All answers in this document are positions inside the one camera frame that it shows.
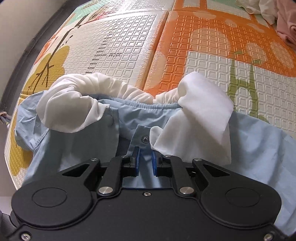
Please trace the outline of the colourful foam play mat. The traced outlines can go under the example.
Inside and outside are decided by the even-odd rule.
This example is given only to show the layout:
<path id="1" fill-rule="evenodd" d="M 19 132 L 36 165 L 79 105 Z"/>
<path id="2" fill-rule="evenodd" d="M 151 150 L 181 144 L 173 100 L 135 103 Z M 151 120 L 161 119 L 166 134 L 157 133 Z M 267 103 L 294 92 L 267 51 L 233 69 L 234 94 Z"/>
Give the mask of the colourful foam play mat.
<path id="1" fill-rule="evenodd" d="M 197 71 L 240 113 L 295 136 L 295 50 L 236 1 L 89 1 L 43 45 L 18 97 L 100 72 L 152 95 Z"/>

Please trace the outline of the light blue shirt white collar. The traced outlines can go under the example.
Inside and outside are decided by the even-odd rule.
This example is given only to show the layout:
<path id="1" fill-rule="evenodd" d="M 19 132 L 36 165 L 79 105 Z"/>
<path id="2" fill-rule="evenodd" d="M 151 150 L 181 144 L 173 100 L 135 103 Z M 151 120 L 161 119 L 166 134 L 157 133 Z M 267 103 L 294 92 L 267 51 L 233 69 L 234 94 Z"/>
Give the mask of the light blue shirt white collar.
<path id="1" fill-rule="evenodd" d="M 282 200 L 275 224 L 295 232 L 295 139 L 234 111 L 227 94 L 197 72 L 156 96 L 101 73 L 63 75 L 18 106 L 15 139 L 33 153 L 24 184 L 139 147 L 139 175 L 124 186 L 161 188 L 168 181 L 153 174 L 153 151 L 201 158 L 273 187 Z"/>

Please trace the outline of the white crumpled cloth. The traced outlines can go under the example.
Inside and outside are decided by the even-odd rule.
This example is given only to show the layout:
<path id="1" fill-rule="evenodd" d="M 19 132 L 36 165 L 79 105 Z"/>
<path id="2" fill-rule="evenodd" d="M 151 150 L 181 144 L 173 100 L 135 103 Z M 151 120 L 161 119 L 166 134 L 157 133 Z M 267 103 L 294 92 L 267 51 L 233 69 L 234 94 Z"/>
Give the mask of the white crumpled cloth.
<path id="1" fill-rule="evenodd" d="M 278 9 L 274 0 L 237 0 L 236 5 L 249 14 L 261 15 L 270 25 L 278 18 Z"/>

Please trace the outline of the pink folded cloth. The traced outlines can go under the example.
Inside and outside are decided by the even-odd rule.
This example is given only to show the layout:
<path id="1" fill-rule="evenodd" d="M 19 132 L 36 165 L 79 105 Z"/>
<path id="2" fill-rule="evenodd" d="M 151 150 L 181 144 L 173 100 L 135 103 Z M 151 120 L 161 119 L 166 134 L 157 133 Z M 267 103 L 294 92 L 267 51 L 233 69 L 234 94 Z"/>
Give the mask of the pink folded cloth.
<path id="1" fill-rule="evenodd" d="M 276 1 L 277 27 L 279 37 L 293 50 L 295 50 L 295 1 Z"/>

